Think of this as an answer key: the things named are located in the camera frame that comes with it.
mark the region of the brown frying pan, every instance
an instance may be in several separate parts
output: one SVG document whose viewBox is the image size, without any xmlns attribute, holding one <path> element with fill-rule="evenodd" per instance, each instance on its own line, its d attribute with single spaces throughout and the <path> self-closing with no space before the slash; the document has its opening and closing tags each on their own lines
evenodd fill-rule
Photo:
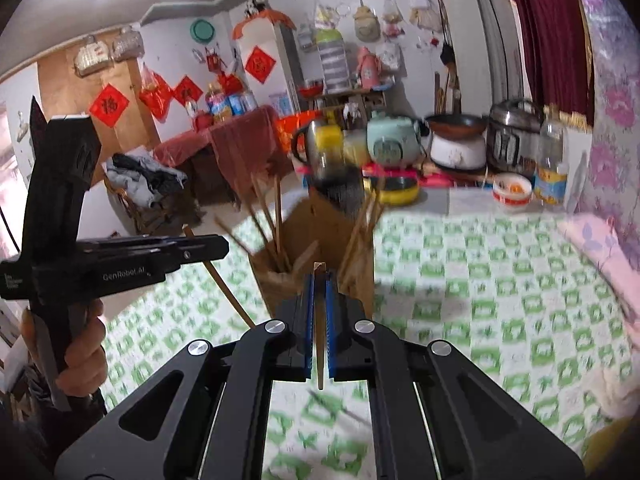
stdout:
<svg viewBox="0 0 640 480">
<path fill-rule="evenodd" d="M 447 140 L 473 137 L 486 130 L 488 118 L 468 114 L 439 114 L 424 120 L 435 135 Z"/>
</svg>

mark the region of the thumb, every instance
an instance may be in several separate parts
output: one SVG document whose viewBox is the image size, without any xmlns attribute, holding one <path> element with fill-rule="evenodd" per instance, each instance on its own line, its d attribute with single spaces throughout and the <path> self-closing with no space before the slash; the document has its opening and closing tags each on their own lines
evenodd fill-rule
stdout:
<svg viewBox="0 0 640 480">
<path fill-rule="evenodd" d="M 25 345 L 34 361 L 38 361 L 38 350 L 36 347 L 36 325 L 33 322 L 33 316 L 28 308 L 22 311 L 22 322 L 20 324 L 20 333 L 24 339 Z"/>
</svg>

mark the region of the human hand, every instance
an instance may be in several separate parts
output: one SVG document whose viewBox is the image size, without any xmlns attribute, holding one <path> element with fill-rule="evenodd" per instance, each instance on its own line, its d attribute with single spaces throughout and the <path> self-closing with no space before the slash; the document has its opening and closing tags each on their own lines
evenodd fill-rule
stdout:
<svg viewBox="0 0 640 480">
<path fill-rule="evenodd" d="M 98 319 L 103 310 L 102 301 L 94 300 L 90 303 L 84 330 L 66 349 L 65 361 L 68 368 L 56 379 L 57 386 L 65 395 L 85 397 L 94 393 L 107 379 L 107 357 L 101 346 L 106 329 Z M 36 366 L 42 370 L 36 348 L 33 316 L 28 309 L 22 313 L 20 331 Z"/>
</svg>

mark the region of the silver screw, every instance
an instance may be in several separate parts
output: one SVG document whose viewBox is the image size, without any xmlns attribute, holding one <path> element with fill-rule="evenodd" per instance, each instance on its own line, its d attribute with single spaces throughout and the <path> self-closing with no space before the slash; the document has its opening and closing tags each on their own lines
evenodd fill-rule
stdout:
<svg viewBox="0 0 640 480">
<path fill-rule="evenodd" d="M 280 321 L 279 319 L 271 319 L 267 321 L 267 324 L 264 326 L 264 329 L 270 334 L 279 334 L 284 330 L 286 325 L 284 321 Z"/>
<path fill-rule="evenodd" d="M 370 334 L 376 326 L 368 319 L 361 319 L 360 321 L 356 321 L 354 327 L 356 332 L 360 332 L 361 334 Z"/>
<path fill-rule="evenodd" d="M 197 341 L 193 341 L 190 343 L 187 350 L 191 355 L 202 355 L 209 349 L 209 343 L 203 341 L 202 339 L 198 339 Z"/>
<path fill-rule="evenodd" d="M 446 341 L 436 341 L 431 345 L 431 351 L 440 357 L 445 357 L 451 353 L 451 345 Z"/>
</svg>

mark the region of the chinese character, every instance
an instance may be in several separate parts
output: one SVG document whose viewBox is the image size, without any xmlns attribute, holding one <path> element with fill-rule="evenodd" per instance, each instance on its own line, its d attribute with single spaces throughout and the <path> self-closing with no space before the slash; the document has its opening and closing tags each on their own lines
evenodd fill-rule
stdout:
<svg viewBox="0 0 640 480">
<path fill-rule="evenodd" d="M 103 99 L 102 111 L 104 111 L 104 113 L 107 115 L 113 114 L 114 112 L 118 111 L 118 104 L 116 100 L 113 97 L 107 97 L 106 99 Z"/>
</svg>

